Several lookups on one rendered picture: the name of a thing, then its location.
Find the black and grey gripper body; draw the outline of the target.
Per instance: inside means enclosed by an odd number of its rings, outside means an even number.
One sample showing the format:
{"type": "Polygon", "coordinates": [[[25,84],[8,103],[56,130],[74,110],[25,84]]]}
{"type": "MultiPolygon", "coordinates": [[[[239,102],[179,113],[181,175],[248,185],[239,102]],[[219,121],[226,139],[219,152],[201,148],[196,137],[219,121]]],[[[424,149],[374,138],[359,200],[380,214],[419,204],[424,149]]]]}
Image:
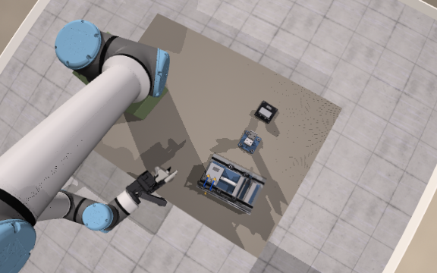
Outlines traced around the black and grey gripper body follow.
{"type": "Polygon", "coordinates": [[[157,184],[154,177],[149,172],[145,173],[142,177],[140,176],[138,177],[139,179],[137,178],[132,184],[126,187],[129,195],[138,205],[141,203],[139,200],[141,193],[144,192],[150,195],[155,192],[152,192],[151,190],[157,184]],[[138,194],[136,194],[136,192],[138,192],[138,194]]]}

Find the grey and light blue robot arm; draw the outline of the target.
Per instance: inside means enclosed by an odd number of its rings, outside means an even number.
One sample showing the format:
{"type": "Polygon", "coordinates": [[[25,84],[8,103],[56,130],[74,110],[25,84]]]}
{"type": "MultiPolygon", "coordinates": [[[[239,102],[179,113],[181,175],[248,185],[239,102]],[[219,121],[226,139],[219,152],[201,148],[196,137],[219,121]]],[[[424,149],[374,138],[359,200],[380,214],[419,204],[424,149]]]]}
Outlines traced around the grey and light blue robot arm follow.
{"type": "Polygon", "coordinates": [[[61,188],[133,101],[160,97],[169,54],[87,20],[59,31],[55,53],[89,84],[0,157],[0,273],[23,268],[38,221],[65,218],[108,233],[139,208],[126,190],[106,205],[61,188]]]}

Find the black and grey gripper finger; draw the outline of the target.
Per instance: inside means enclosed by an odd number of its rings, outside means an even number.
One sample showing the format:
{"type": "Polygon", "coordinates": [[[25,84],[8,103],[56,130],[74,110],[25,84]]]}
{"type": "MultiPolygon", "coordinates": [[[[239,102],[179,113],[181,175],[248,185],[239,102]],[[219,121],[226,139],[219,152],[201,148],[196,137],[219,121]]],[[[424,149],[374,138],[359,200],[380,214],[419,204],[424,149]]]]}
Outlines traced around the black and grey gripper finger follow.
{"type": "MultiPolygon", "coordinates": [[[[156,174],[154,175],[154,179],[156,179],[156,177],[159,176],[158,172],[157,172],[159,169],[161,169],[161,168],[155,167],[156,174]]],[[[169,167],[165,172],[168,174],[170,172],[170,170],[171,170],[171,167],[169,167]]]]}
{"type": "Polygon", "coordinates": [[[169,180],[171,180],[176,173],[178,172],[178,170],[174,171],[171,174],[167,174],[166,172],[164,172],[162,169],[159,169],[158,171],[158,177],[156,178],[156,182],[157,184],[153,187],[153,189],[151,190],[152,192],[157,190],[158,188],[160,188],[161,186],[163,186],[164,184],[166,184],[169,180]]]}

